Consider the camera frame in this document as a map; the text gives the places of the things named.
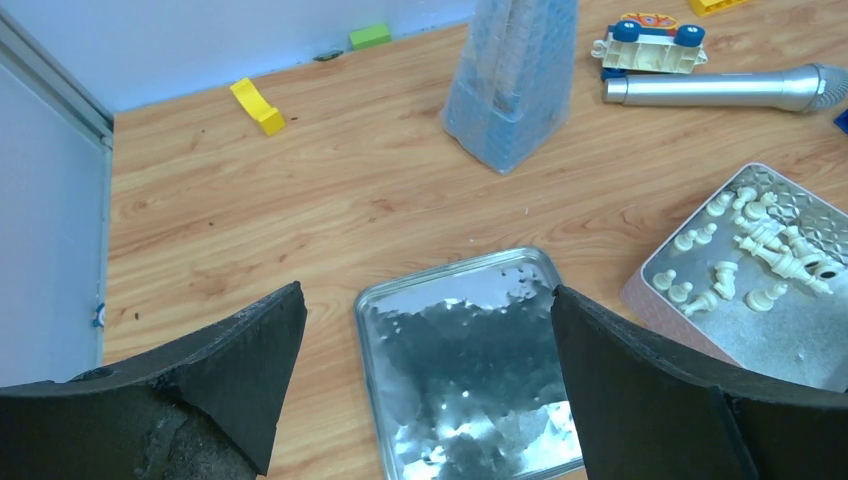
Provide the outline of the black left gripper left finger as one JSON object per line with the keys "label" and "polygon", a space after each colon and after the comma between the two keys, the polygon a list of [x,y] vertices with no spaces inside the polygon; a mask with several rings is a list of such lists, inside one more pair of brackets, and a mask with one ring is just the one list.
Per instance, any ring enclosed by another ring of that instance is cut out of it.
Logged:
{"label": "black left gripper left finger", "polygon": [[69,381],[1,391],[5,479],[266,475],[304,335],[299,283]]}

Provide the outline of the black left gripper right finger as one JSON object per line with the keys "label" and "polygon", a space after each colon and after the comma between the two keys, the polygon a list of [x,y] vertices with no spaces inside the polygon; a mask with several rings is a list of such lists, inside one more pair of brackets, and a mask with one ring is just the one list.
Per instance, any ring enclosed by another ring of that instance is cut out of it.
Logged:
{"label": "black left gripper right finger", "polygon": [[847,397],[761,375],[558,286],[551,319],[591,479],[843,479]]}

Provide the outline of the silver metal tin lid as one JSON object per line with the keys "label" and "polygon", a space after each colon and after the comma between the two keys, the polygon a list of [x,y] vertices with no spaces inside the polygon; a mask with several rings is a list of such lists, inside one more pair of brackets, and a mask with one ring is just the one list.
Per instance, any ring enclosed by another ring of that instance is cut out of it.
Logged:
{"label": "silver metal tin lid", "polygon": [[354,304],[389,479],[552,479],[581,468],[550,310],[523,246],[395,278]]}

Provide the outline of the white chess pawn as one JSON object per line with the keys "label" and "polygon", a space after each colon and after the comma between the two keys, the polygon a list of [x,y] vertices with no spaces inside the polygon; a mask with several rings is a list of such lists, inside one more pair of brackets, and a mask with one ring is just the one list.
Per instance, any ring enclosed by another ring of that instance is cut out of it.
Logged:
{"label": "white chess pawn", "polygon": [[652,277],[651,284],[655,290],[665,292],[673,285],[676,276],[677,272],[674,269],[661,271]]}
{"label": "white chess pawn", "polygon": [[694,286],[691,282],[671,285],[667,290],[667,298],[672,304],[684,304],[693,288]]}

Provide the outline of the white chess bishop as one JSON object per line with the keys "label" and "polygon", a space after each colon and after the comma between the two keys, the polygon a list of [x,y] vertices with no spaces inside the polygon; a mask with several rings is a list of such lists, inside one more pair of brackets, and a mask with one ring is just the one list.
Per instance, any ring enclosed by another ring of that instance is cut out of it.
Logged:
{"label": "white chess bishop", "polygon": [[751,290],[745,297],[746,305],[755,312],[770,311],[777,299],[788,292],[787,283],[777,283],[768,288]]}

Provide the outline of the white chess piece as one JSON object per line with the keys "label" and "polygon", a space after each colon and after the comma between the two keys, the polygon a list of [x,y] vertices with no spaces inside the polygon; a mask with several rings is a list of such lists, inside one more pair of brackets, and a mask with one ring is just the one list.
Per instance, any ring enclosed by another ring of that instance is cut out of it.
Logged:
{"label": "white chess piece", "polygon": [[747,251],[750,255],[764,260],[770,267],[771,271],[784,279],[794,279],[800,281],[803,285],[809,287],[813,291],[821,294],[832,295],[833,291],[830,286],[814,275],[808,273],[800,259],[794,257],[791,253],[778,253],[769,250],[762,244],[755,242],[751,237],[733,236],[733,240],[738,244],[738,247]]}

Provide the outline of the yellow curved block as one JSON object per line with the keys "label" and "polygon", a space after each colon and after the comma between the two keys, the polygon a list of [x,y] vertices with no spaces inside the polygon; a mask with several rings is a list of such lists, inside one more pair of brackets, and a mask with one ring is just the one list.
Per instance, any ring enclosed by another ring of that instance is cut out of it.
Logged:
{"label": "yellow curved block", "polygon": [[271,106],[249,78],[242,78],[229,87],[245,112],[260,129],[271,136],[282,130],[286,123],[281,112]]}

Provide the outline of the blue bubble-wrapped cone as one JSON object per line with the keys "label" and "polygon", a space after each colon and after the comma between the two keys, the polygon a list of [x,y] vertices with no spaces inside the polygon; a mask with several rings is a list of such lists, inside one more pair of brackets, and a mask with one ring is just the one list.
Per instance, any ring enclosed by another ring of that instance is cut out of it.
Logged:
{"label": "blue bubble-wrapped cone", "polygon": [[507,174],[569,117],[578,2],[476,4],[441,119],[474,158]]}

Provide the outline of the silver toy microphone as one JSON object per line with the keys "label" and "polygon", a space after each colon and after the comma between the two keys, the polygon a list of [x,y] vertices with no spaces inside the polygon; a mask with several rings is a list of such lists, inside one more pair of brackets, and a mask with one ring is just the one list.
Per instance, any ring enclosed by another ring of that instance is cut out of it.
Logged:
{"label": "silver toy microphone", "polygon": [[610,78],[607,104],[653,107],[767,107],[809,113],[847,97],[847,70],[819,63],[746,73],[657,74]]}

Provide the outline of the white blue toy car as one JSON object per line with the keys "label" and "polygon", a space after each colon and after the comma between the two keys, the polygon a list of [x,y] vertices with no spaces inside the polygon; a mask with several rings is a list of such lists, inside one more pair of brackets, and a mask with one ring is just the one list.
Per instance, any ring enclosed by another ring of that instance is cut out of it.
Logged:
{"label": "white blue toy car", "polygon": [[601,78],[631,72],[690,74],[708,62],[706,30],[657,13],[626,13],[593,42],[591,56],[601,63]]}

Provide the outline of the yellow block top edge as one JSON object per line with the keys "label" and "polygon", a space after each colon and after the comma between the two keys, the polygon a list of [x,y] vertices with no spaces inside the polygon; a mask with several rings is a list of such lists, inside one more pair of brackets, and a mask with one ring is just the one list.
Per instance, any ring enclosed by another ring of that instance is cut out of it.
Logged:
{"label": "yellow block top edge", "polygon": [[689,0],[688,4],[697,16],[704,17],[731,9],[737,5],[744,4],[747,1],[748,0]]}

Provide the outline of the aluminium frame post left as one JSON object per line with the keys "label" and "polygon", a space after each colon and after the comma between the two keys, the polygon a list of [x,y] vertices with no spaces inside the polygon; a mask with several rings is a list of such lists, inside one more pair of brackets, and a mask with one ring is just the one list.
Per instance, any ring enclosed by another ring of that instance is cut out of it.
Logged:
{"label": "aluminium frame post left", "polygon": [[113,115],[6,10],[1,11],[1,65],[88,140],[113,150]]}

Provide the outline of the green block by wall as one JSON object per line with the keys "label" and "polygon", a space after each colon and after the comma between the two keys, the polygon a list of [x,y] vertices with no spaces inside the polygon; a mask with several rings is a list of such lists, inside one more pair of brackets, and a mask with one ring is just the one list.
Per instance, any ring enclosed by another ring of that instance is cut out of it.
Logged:
{"label": "green block by wall", "polygon": [[389,26],[381,23],[350,32],[349,40],[352,49],[360,51],[389,43],[392,35]]}

